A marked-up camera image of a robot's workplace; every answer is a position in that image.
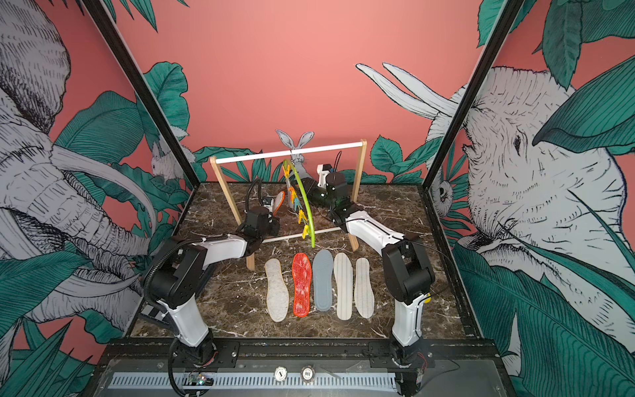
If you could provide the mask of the green clothes hanger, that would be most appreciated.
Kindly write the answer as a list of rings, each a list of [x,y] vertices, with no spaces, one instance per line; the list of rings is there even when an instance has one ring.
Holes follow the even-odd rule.
[[[303,182],[299,178],[299,172],[297,171],[297,169],[295,168],[295,166],[290,160],[284,160],[282,163],[282,168],[283,168],[283,165],[289,165],[291,167],[290,178],[288,180],[285,179],[285,182],[287,185],[287,195],[289,198],[291,209],[293,213],[295,213],[298,216],[298,211],[293,210],[292,200],[294,197],[299,198],[299,201],[302,204],[301,209],[304,210],[304,212],[307,214],[307,217],[309,219],[309,226],[314,232],[314,237],[313,238],[308,237],[308,238],[310,238],[311,247],[315,248],[316,235],[315,235],[314,219],[313,219],[312,210],[310,208],[309,200],[307,198],[306,190],[304,188]]]

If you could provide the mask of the grey bubbled foam insole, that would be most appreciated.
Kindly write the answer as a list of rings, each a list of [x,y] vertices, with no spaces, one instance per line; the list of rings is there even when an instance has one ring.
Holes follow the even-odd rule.
[[[332,273],[334,260],[329,250],[319,251],[313,262],[314,305],[320,312],[332,307]]]

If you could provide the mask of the white thin insole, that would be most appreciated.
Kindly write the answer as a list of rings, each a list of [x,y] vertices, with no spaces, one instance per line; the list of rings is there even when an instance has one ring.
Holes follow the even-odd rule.
[[[363,319],[370,319],[375,312],[375,296],[370,282],[370,262],[366,258],[356,261],[354,303]]]

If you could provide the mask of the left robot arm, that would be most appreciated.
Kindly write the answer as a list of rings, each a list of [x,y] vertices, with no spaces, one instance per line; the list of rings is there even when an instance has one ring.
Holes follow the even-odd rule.
[[[213,334],[203,321],[196,294],[203,274],[221,261],[251,256],[267,237],[279,232],[279,218],[265,206],[262,180],[251,182],[246,193],[246,218],[234,233],[184,239],[168,238],[142,279],[145,301],[167,315],[175,329],[176,347],[197,367],[213,362]]]

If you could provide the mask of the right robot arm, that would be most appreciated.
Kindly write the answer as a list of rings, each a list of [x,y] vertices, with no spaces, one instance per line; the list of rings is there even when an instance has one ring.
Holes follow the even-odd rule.
[[[385,285],[395,299],[395,322],[390,355],[399,367],[409,367],[424,354],[420,344],[424,303],[436,280],[433,265],[421,238],[398,233],[375,220],[352,198],[352,187],[340,172],[328,172],[323,182],[299,180],[310,207],[325,208],[336,227],[362,240],[382,258]]]

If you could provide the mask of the yellow-edged felt insole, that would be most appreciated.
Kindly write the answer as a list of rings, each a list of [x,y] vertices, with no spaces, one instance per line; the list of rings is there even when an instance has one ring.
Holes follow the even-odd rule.
[[[282,322],[289,309],[289,291],[282,275],[278,259],[269,259],[265,264],[267,278],[267,311],[275,323]]]

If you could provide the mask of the white striped fabric insole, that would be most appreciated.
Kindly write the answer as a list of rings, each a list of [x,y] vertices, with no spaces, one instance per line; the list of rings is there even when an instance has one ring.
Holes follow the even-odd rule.
[[[349,320],[352,317],[353,269],[344,252],[335,256],[333,272],[337,284],[337,317],[340,320]]]

